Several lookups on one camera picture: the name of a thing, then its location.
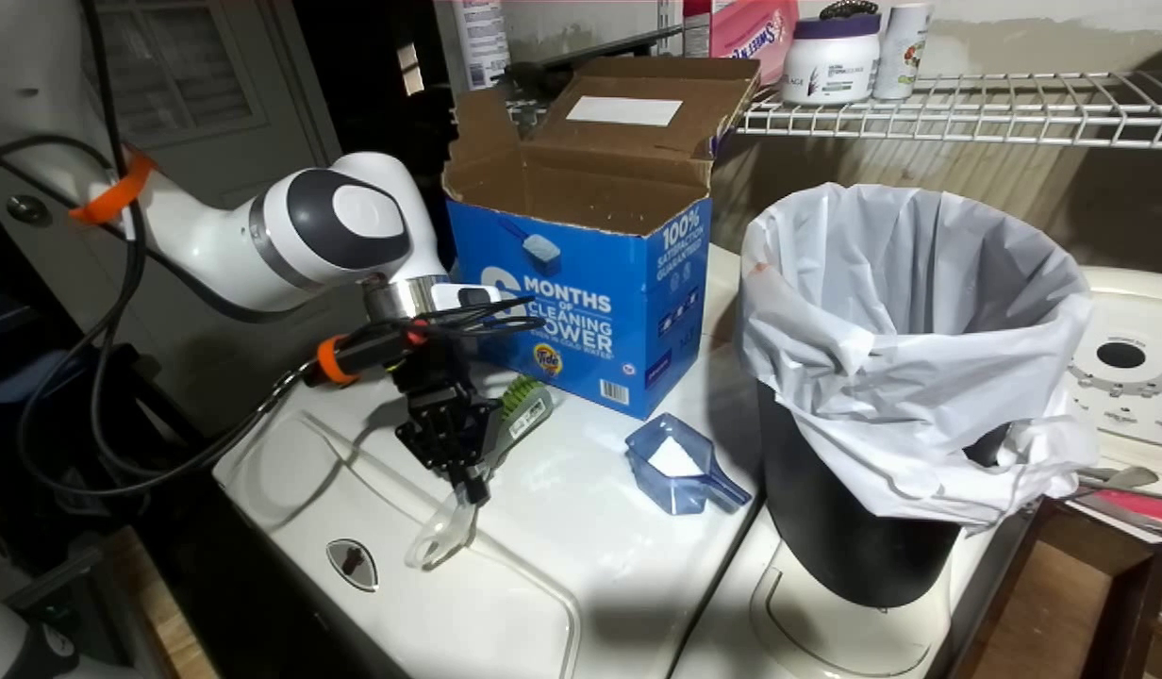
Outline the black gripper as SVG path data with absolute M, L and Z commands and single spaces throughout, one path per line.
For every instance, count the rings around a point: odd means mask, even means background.
M 443 479 L 465 505 L 484 505 L 489 485 L 477 471 L 499 403 L 485 401 L 465 355 L 448 338 L 424 333 L 404 334 L 404 358 L 392 364 L 404 396 L 396 436 L 406 452 Z

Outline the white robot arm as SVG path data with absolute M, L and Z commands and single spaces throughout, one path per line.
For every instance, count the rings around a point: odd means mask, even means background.
M 0 168 L 74 226 L 126 246 L 114 306 L 72 348 L 114 338 L 147 256 L 233 314 L 291 314 L 319 291 L 382 279 L 382 318 L 319 338 L 292 377 L 348 385 L 352 364 L 399 360 L 510 306 L 489 282 L 452 282 L 406 165 L 382 149 L 279 178 L 241 207 L 212 207 L 120 143 L 92 0 L 0 0 Z

